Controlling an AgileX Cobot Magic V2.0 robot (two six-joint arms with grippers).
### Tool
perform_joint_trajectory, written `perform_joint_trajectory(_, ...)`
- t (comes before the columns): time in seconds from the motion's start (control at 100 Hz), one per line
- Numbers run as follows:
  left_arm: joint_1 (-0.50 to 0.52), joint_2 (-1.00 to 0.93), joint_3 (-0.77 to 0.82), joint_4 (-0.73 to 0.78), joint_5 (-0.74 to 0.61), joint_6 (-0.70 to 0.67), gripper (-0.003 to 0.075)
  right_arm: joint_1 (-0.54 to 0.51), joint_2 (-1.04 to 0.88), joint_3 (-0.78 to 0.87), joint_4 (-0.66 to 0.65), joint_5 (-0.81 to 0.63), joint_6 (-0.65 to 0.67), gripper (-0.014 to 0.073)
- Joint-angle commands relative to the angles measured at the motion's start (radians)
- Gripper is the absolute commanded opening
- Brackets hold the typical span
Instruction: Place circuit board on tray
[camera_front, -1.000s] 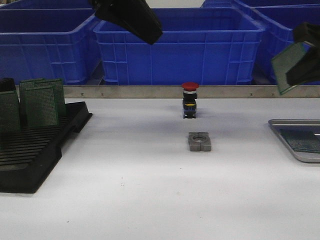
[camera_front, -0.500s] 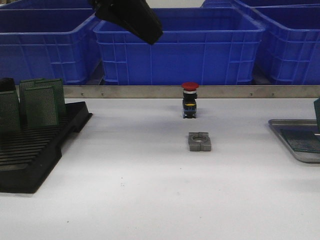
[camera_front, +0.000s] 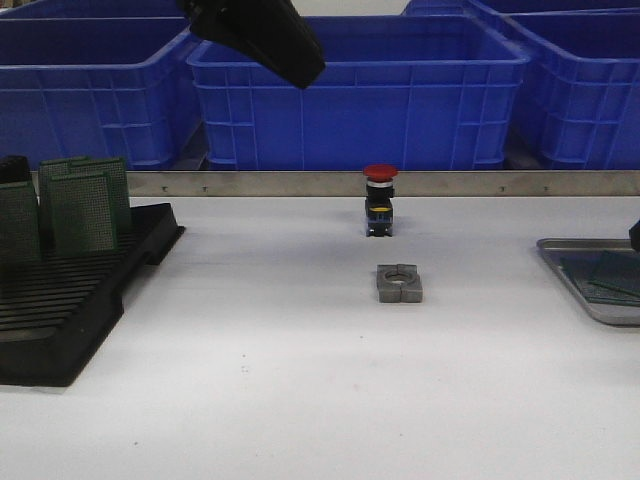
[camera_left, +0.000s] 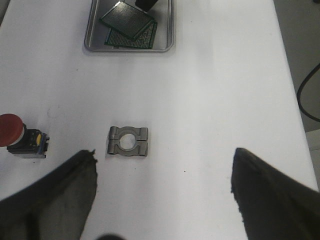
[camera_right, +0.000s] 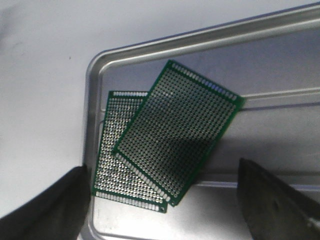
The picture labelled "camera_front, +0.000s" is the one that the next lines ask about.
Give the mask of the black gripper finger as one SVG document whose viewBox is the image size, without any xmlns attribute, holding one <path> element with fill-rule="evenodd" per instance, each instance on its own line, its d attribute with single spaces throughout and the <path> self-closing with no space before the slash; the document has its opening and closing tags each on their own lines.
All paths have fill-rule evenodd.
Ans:
<svg viewBox="0 0 640 480">
<path fill-rule="evenodd" d="M 181 0 L 190 31 L 253 59 L 297 88 L 325 69 L 321 44 L 290 1 Z"/>
<path fill-rule="evenodd" d="M 640 252 L 640 220 L 629 228 L 628 235 L 631 248 L 635 252 Z"/>
</svg>

